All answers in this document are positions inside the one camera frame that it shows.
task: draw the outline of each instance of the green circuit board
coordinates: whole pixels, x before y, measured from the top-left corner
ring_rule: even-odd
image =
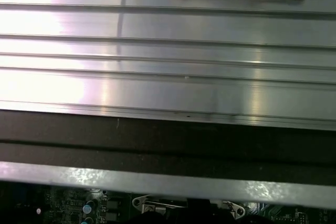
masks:
[[[43,224],[81,224],[91,218],[93,224],[112,224],[127,221],[140,212],[132,206],[137,194],[116,193],[100,189],[78,189],[11,183],[0,183],[0,207],[10,202],[37,202],[48,205],[43,215]],[[90,214],[83,212],[83,206],[95,201]],[[264,216],[275,224],[335,224],[336,210],[315,209],[300,206],[277,206],[255,202],[239,203],[248,215]]]

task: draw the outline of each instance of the brushed aluminum surface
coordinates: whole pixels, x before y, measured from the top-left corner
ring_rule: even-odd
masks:
[[[0,108],[334,130],[334,0],[0,0]]]

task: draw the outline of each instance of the aluminum rail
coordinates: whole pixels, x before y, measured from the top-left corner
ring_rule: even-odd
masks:
[[[336,208],[336,187],[0,162],[0,179],[194,198]]]
[[[0,3],[0,109],[336,129],[334,0]]]

